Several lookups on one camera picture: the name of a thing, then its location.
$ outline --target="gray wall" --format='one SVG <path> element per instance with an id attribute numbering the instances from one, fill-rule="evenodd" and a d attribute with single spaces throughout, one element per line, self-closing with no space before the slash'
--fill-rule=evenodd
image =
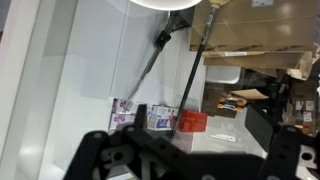
<path id="1" fill-rule="evenodd" d="M 6 23 L 11 0 L 0 0 L 0 31 L 3 31 Z"/>

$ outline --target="red box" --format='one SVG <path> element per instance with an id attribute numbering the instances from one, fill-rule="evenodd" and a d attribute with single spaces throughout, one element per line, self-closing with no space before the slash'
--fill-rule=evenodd
<path id="1" fill-rule="evenodd" d="M 207 114 L 183 111 L 178 130 L 181 132 L 205 132 L 207 119 Z"/>

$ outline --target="white plastic part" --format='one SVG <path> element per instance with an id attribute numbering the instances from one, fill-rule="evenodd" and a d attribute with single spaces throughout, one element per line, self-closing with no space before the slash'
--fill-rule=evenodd
<path id="1" fill-rule="evenodd" d="M 172 10 L 181 10 L 181 9 L 189 8 L 191 6 L 198 4 L 202 0 L 131 0 L 131 1 L 151 9 L 172 11 Z"/>

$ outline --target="screw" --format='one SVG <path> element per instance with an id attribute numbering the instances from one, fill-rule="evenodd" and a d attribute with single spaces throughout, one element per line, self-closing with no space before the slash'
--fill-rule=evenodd
<path id="1" fill-rule="evenodd" d="M 127 128 L 127 131 L 128 131 L 128 132 L 133 132 L 134 130 L 135 130 L 134 127 L 128 127 L 128 128 Z"/>
<path id="2" fill-rule="evenodd" d="M 267 180 L 281 180 L 281 179 L 278 178 L 277 176 L 270 175 L 267 177 Z"/>
<path id="3" fill-rule="evenodd" d="M 206 174 L 202 176 L 201 180 L 216 180 L 216 178 L 214 178 L 210 174 Z"/>
<path id="4" fill-rule="evenodd" d="M 287 130 L 291 132 L 296 132 L 296 128 L 294 127 L 287 127 Z"/>
<path id="5" fill-rule="evenodd" d="M 93 135 L 94 138 L 101 138 L 102 137 L 102 133 L 95 133 Z"/>

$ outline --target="black metal frame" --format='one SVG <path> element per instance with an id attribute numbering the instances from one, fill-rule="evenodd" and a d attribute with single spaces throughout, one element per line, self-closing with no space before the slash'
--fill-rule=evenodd
<path id="1" fill-rule="evenodd" d="M 111 136 L 103 131 L 86 134 L 64 179 L 104 180 L 112 167 L 122 165 L 138 179 L 297 179 L 301 145 L 319 153 L 319 136 L 308 137 L 293 126 L 282 126 L 266 160 L 250 154 L 186 154 L 143 131 L 146 112 L 146 105 L 140 105 L 134 124 Z M 319 166 L 319 159 L 312 159 Z"/>

